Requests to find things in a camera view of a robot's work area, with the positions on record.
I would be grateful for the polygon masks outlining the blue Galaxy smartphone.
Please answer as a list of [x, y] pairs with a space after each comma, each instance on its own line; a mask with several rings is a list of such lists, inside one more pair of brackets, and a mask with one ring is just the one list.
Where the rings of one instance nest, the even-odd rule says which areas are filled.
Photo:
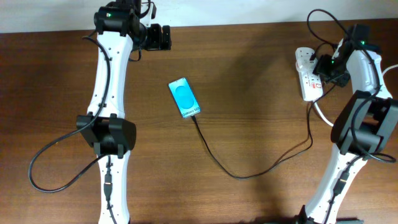
[[200, 105], [185, 77], [168, 84], [182, 118], [194, 116], [201, 112]]

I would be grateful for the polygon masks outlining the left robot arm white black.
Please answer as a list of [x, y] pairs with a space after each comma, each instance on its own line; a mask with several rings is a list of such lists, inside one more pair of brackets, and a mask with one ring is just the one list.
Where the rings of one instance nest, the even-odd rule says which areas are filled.
[[101, 184], [100, 223], [129, 223], [127, 166], [136, 125], [125, 119], [127, 66], [134, 51], [170, 50], [170, 27], [153, 24], [152, 1], [112, 1], [94, 15], [98, 64], [93, 96], [76, 126], [96, 154]]

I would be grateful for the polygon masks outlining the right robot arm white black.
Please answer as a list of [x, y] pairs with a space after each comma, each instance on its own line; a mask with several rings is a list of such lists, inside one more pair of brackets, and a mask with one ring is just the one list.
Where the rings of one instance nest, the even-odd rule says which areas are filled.
[[333, 123], [331, 157], [312, 199], [294, 223], [338, 223], [340, 205], [358, 172], [369, 160], [395, 163], [382, 153], [397, 125], [397, 100], [384, 84], [381, 51], [368, 43], [370, 28], [355, 24], [345, 32], [333, 55], [315, 57], [308, 47], [295, 52], [296, 69], [305, 101], [325, 96], [322, 85], [345, 86], [353, 95]]

